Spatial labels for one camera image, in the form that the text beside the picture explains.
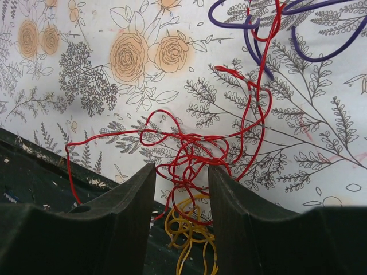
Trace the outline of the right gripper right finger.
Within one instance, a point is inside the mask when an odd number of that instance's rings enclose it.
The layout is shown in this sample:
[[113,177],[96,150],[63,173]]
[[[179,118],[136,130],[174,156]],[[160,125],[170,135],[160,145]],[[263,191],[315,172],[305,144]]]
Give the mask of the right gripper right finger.
[[299,214],[208,169],[220,274],[365,274],[366,208],[316,207]]

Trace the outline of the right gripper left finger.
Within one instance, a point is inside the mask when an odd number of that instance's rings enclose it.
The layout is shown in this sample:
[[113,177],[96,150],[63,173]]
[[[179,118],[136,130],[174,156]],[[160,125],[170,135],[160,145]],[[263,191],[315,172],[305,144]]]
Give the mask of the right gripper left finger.
[[68,213],[1,205],[2,274],[142,274],[155,165]]

